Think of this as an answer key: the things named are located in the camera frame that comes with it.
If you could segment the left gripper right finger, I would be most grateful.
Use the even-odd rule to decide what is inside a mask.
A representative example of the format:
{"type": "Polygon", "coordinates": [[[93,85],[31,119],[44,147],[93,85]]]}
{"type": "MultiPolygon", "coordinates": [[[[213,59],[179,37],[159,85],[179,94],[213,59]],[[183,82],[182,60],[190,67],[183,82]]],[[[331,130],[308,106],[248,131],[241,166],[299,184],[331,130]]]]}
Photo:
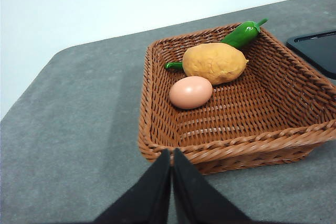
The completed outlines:
{"type": "Polygon", "coordinates": [[[247,215],[207,182],[178,148],[173,156],[173,190],[179,222],[252,223],[247,215]]]}

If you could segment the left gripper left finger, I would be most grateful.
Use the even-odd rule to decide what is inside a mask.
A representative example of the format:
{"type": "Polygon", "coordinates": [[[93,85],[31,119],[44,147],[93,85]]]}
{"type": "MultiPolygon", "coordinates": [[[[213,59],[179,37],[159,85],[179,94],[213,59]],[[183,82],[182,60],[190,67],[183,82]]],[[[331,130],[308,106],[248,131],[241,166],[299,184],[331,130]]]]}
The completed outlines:
{"type": "Polygon", "coordinates": [[[167,223],[171,193],[170,153],[162,151],[142,177],[94,223],[167,223]]]}

